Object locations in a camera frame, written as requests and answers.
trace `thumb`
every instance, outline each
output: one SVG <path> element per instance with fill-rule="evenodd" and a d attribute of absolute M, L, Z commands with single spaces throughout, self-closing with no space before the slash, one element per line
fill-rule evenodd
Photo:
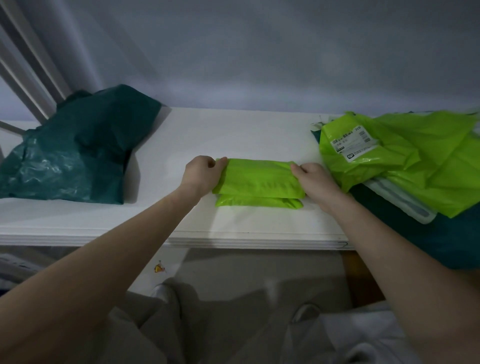
<path fill-rule="evenodd" d="M 218 173 L 221 173 L 223 169 L 227 166 L 227 164 L 228 164 L 227 157 L 220 158 L 218 161 L 215 162 L 214 169 L 218 170 Z"/>
<path fill-rule="evenodd" d="M 290 169 L 292 170 L 292 174 L 297 178 L 300 178 L 305 174 L 303 169 L 295 163 L 290 164 Z"/>

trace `forearm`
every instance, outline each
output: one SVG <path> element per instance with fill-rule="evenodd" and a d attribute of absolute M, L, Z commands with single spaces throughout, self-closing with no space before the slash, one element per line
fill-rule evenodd
<path fill-rule="evenodd" d="M 39 335 L 58 340 L 91 329 L 198 201 L 196 191 L 179 188 L 3 296 L 0 337 L 8 339 L 0 355 L 35 347 Z"/>
<path fill-rule="evenodd" d="M 350 197 L 340 198 L 331 209 L 417 346 L 466 342 L 479 333 L 476 289 Z"/>

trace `white tabletop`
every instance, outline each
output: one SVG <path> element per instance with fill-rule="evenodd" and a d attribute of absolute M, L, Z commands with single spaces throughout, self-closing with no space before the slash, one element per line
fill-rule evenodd
<path fill-rule="evenodd" d="M 328 115 L 322 114 L 322 118 L 327 120 Z M 85 244 L 174 190 L 180 183 L 185 164 L 196 155 L 320 162 L 318 144 L 309 128 L 319 120 L 319 114 L 308 113 L 163 108 L 155 132 L 130 160 L 124 205 L 1 199 L 0 243 Z M 0 146 L 5 148 L 6 136 L 1 133 Z M 300 210 L 216 208 L 215 199 L 211 194 L 204 197 L 175 229 L 167 244 L 349 248 L 333 218 L 308 198 Z"/>

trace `small orange object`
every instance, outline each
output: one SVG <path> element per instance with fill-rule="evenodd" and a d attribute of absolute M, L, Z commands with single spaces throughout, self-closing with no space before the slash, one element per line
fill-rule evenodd
<path fill-rule="evenodd" d="M 162 266 L 162 261 L 159 260 L 158 264 L 155 266 L 155 273 L 165 272 L 165 268 Z"/>

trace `sneaker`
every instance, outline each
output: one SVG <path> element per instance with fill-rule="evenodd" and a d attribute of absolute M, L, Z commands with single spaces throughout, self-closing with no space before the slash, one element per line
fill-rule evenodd
<path fill-rule="evenodd" d="M 150 293 L 150 297 L 155 297 L 163 303 L 170 305 L 181 317 L 180 301 L 177 293 L 171 286 L 163 283 L 157 284 Z"/>
<path fill-rule="evenodd" d="M 320 313 L 321 313 L 320 308 L 317 305 L 312 303 L 304 303 L 294 313 L 290 323 L 296 324 L 298 322 L 302 322 L 306 320 L 314 320 L 318 316 L 320 316 Z"/>

